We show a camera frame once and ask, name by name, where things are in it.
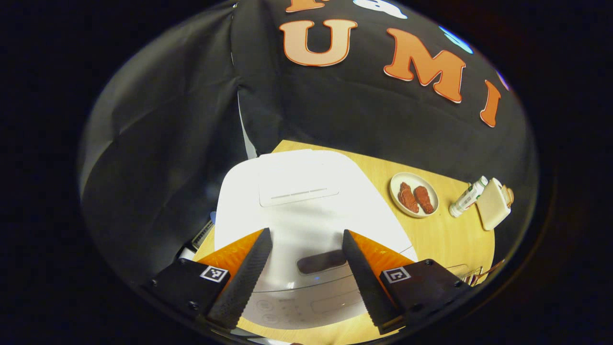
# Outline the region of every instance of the orange letter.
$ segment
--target orange letter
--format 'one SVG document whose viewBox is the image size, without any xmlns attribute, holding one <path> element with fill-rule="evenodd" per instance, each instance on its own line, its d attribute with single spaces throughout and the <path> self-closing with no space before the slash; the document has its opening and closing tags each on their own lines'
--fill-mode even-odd
<svg viewBox="0 0 613 345">
<path fill-rule="evenodd" d="M 315 2 L 315 0 L 292 0 L 292 5 L 285 9 L 285 12 L 298 12 L 303 10 L 318 9 L 324 7 L 325 4 Z"/>
<path fill-rule="evenodd" d="M 485 109 L 483 109 L 479 115 L 483 122 L 494 128 L 496 125 L 496 110 L 498 110 L 500 92 L 498 92 L 498 89 L 494 84 L 490 83 L 489 80 L 485 81 L 485 85 L 487 86 L 487 101 L 485 102 Z"/>
<path fill-rule="evenodd" d="M 387 33 L 396 40 L 394 60 L 383 69 L 387 75 L 401 80 L 413 80 L 413 73 L 409 70 L 412 60 L 422 86 L 428 85 L 441 74 L 440 80 L 434 83 L 434 91 L 455 103 L 462 102 L 460 87 L 462 70 L 466 67 L 462 59 L 447 50 L 442 50 L 433 58 L 416 36 L 392 28 L 387 29 Z"/>
<path fill-rule="evenodd" d="M 330 66 L 343 61 L 349 53 L 349 34 L 357 23 L 344 19 L 324 21 L 324 25 L 330 28 L 330 49 L 324 53 L 313 53 L 307 47 L 308 29 L 314 25 L 310 20 L 297 20 L 279 26 L 284 32 L 285 56 L 304 66 Z"/>
</svg>

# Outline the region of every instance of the cream-colored container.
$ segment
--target cream-colored container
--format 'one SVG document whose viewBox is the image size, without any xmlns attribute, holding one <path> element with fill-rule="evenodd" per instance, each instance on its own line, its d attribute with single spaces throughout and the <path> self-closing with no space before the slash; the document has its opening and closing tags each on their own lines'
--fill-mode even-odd
<svg viewBox="0 0 613 345">
<path fill-rule="evenodd" d="M 512 201 L 509 201 L 508 197 L 505 198 L 503 193 L 500 181 L 492 178 L 477 200 L 483 229 L 487 231 L 493 230 L 511 213 L 509 204 Z"/>
</svg>

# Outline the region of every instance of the red food item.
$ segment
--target red food item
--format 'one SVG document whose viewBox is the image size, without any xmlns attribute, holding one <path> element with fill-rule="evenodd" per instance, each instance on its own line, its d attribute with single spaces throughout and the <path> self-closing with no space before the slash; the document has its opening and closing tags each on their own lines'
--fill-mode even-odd
<svg viewBox="0 0 613 345">
<path fill-rule="evenodd" d="M 428 195 L 428 190 L 424 186 L 419 186 L 415 188 L 415 199 L 424 209 L 424 212 L 427 214 L 431 214 L 434 212 L 434 207 L 430 204 L 430 196 Z"/>
<path fill-rule="evenodd" d="M 411 212 L 419 212 L 419 206 L 417 205 L 417 201 L 411 193 L 411 187 L 402 182 L 400 184 L 400 192 L 398 193 L 398 200 L 404 207 L 408 208 Z"/>
</svg>

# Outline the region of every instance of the small bottle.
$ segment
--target small bottle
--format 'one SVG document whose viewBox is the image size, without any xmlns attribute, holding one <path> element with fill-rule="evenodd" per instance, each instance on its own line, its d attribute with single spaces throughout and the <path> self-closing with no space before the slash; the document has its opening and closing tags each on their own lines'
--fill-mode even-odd
<svg viewBox="0 0 613 345">
<path fill-rule="evenodd" d="M 477 182 L 473 183 L 468 189 L 460 195 L 458 200 L 449 205 L 449 213 L 453 218 L 460 217 L 460 214 L 464 213 L 483 193 L 488 180 L 485 176 L 481 176 Z"/>
</svg>

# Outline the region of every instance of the white plate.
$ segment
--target white plate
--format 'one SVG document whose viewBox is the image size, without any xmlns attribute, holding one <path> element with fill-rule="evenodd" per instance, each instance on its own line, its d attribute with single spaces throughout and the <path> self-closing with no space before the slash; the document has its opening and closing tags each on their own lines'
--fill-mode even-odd
<svg viewBox="0 0 613 345">
<path fill-rule="evenodd" d="M 402 205 L 400 200 L 398 200 L 398 193 L 400 192 L 400 184 L 402 182 L 408 184 L 411 187 L 411 191 L 414 191 L 415 188 L 421 185 L 424 186 L 426 190 L 428 190 L 428 195 L 430 196 L 430 204 L 432 204 L 432 207 L 434 207 L 434 211 L 431 214 L 427 214 L 426 212 L 424 212 L 421 205 L 419 205 L 418 203 L 419 212 L 415 213 L 413 211 L 410 211 L 404 205 Z M 389 193 L 392 195 L 392 200 L 394 201 L 394 204 L 396 204 L 396 206 L 398 206 L 398 208 L 402 212 L 410 215 L 411 217 L 425 218 L 429 215 L 433 215 L 434 213 L 436 213 L 436 210 L 438 210 L 438 195 L 436 195 L 436 191 L 434 191 L 434 188 L 432 188 L 432 186 L 422 177 L 417 176 L 415 174 L 411 174 L 410 172 L 399 172 L 398 174 L 394 175 L 392 177 L 392 180 L 389 182 Z"/>
</svg>

